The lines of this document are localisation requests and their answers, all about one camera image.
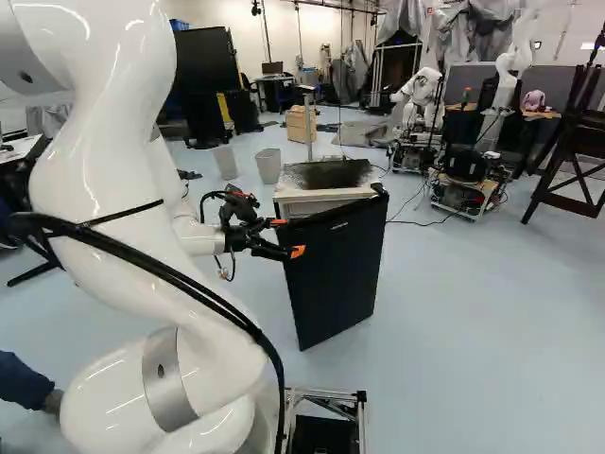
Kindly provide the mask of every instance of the cardboard box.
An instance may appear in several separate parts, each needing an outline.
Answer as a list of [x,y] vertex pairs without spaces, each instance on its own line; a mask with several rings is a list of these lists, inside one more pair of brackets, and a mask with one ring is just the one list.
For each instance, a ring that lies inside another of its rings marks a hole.
[[[287,126],[287,138],[293,142],[306,143],[306,117],[304,106],[292,106],[285,113],[285,125]],[[315,112],[311,111],[311,142],[318,139],[318,120]]]

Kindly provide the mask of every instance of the computer monitor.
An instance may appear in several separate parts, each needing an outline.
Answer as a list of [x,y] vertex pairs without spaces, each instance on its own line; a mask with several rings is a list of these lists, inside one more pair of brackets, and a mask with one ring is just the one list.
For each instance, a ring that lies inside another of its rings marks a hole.
[[274,61],[273,63],[263,63],[263,75],[270,76],[284,73],[284,62]]

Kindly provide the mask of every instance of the black strap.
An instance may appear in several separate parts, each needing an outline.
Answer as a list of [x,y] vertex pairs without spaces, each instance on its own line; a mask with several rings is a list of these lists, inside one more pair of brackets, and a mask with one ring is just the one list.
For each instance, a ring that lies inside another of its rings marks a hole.
[[[99,224],[104,224],[105,222],[111,222],[112,220],[126,218],[128,216],[136,215],[137,213],[142,213],[144,211],[150,210],[151,208],[155,208],[156,206],[160,206],[163,203],[164,203],[164,200],[159,199],[158,201],[153,201],[152,203],[147,203],[145,205],[137,206],[135,208],[130,208],[125,211],[120,211],[119,213],[114,213],[112,215],[103,216],[101,218],[87,220],[85,222],[81,222],[80,224],[78,224],[78,228],[90,229],[91,227],[94,227]],[[57,234],[47,234],[46,235],[46,237],[48,237],[48,238],[56,238],[58,236],[62,236],[62,235],[57,235]]]

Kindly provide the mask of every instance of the yellow object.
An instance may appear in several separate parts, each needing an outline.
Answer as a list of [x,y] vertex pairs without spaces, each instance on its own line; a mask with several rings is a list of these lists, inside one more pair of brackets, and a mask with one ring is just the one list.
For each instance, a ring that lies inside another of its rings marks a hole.
[[218,98],[218,107],[220,107],[220,113],[223,115],[223,123],[232,123],[233,120],[229,115],[229,107],[227,106],[227,98],[225,98],[225,94],[217,93],[216,97]]
[[[287,126],[287,138],[293,142],[306,143],[306,113],[304,106],[292,106],[285,113],[285,125]],[[318,119],[315,112],[311,111],[311,142],[318,139]]]

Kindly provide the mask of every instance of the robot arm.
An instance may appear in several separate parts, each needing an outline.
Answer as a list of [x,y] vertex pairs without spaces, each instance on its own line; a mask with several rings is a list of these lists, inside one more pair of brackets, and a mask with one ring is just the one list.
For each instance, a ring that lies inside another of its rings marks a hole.
[[[149,137],[176,67],[159,0],[0,0],[0,20],[1,79],[9,88],[75,92],[67,123],[32,172],[35,211],[70,225],[110,217],[86,231],[157,260],[254,322],[183,250],[175,219],[195,217],[174,178],[149,165]],[[166,162],[165,144],[155,146],[160,152],[152,159]],[[142,206],[149,208],[115,216]],[[216,230],[206,232],[192,251],[221,249]],[[81,289],[169,325],[78,374],[61,409],[66,438],[85,454],[231,453],[242,446],[259,414],[252,390],[267,364],[258,335],[99,247],[69,236],[50,241]],[[265,426],[261,439],[270,440],[274,428]]]

